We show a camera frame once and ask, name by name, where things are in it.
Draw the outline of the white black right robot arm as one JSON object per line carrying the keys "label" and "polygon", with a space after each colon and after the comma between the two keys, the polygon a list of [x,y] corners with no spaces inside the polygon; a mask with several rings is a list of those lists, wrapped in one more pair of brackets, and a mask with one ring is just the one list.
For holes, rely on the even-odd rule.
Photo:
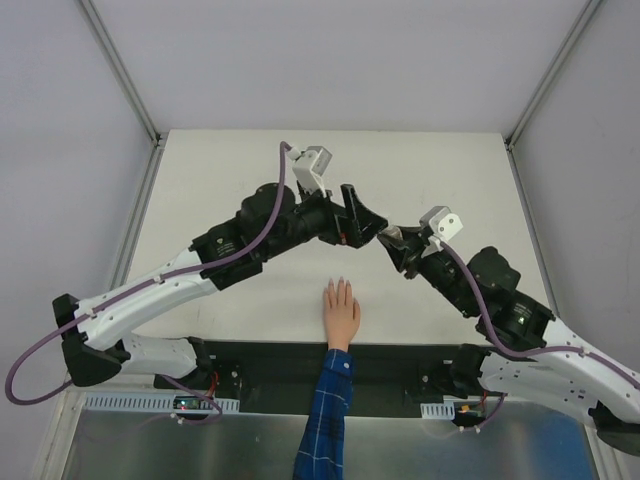
{"label": "white black right robot arm", "polygon": [[449,245],[458,226],[397,227],[378,239],[396,270],[424,278],[489,347],[464,345],[449,370],[461,394],[514,395],[593,429],[620,452],[639,454],[639,374],[581,338],[549,308],[522,293],[521,275],[493,246],[464,261]]}

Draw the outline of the mannequin hand with long nails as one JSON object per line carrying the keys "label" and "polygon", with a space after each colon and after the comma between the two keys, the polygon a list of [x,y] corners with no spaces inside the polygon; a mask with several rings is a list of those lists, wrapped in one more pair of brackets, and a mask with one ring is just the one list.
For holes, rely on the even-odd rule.
{"label": "mannequin hand with long nails", "polygon": [[329,350],[347,352],[361,323],[361,309],[351,283],[330,280],[323,291],[323,324]]}

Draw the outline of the blue plaid sleeve forearm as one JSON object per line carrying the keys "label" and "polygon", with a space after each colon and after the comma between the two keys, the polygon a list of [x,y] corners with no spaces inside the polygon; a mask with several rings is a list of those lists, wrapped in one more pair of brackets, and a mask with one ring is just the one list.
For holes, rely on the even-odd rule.
{"label": "blue plaid sleeve forearm", "polygon": [[329,350],[296,453],[293,479],[343,479],[345,417],[353,397],[353,357]]}

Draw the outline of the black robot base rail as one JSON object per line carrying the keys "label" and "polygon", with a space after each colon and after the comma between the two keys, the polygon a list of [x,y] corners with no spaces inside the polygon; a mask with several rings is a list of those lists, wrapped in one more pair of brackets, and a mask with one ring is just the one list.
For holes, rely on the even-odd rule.
{"label": "black robot base rail", "polygon": [[417,418],[420,407],[447,396],[468,399],[481,386],[492,349],[471,344],[353,345],[198,341],[195,370],[178,382],[239,401],[243,413],[317,413],[344,405],[359,417]]}

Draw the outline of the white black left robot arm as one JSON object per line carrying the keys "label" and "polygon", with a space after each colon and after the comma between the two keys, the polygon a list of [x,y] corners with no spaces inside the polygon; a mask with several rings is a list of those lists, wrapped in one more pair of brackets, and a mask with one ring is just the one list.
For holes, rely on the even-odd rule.
{"label": "white black left robot arm", "polygon": [[199,297],[262,272],[264,264],[303,243],[361,248],[388,222],[364,206],[353,186],[297,198],[287,186],[265,184],[245,198],[234,218],[210,228],[162,267],[106,294],[53,302],[62,352],[73,385],[90,387],[118,374],[171,377],[204,387],[213,365],[203,340],[135,334],[146,322]]}

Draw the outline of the clear glitter nail polish bottle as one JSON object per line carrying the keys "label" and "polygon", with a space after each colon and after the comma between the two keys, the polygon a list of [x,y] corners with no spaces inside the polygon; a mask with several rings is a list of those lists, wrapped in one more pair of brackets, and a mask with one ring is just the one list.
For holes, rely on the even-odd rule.
{"label": "clear glitter nail polish bottle", "polygon": [[403,241],[403,233],[397,225],[389,225],[378,235],[378,240],[383,244],[400,245]]}

